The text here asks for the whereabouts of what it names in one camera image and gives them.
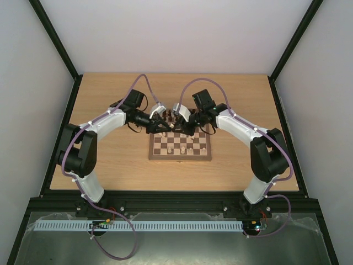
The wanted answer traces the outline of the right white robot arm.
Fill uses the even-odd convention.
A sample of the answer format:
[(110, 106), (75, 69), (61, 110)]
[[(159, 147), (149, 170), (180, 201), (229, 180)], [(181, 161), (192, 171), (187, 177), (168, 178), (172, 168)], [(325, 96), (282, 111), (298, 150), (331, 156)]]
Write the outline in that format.
[(253, 216), (259, 211), (259, 202), (265, 198), (270, 187), (291, 167), (282, 132), (277, 128), (268, 130), (258, 127), (236, 114), (228, 105), (217, 105), (206, 89), (192, 97), (197, 108), (194, 113), (181, 103), (173, 105), (172, 112), (178, 117), (173, 130), (193, 135), (197, 127), (210, 124), (249, 147), (254, 176), (243, 192), (245, 200), (240, 203), (240, 209), (244, 215)]

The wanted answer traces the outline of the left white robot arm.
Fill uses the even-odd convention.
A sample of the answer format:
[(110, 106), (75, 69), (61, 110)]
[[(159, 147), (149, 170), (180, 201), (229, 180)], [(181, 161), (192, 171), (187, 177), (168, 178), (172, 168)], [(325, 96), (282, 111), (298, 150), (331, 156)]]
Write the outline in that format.
[(139, 109), (145, 96), (133, 89), (126, 99), (111, 104), (104, 114), (94, 120), (81, 125), (65, 125), (55, 154), (55, 163), (78, 185), (86, 200), (97, 203), (104, 195), (104, 189), (94, 173), (98, 142), (102, 138), (131, 123), (145, 128), (148, 134), (172, 130), (162, 118), (166, 111), (163, 103), (158, 102), (149, 114)]

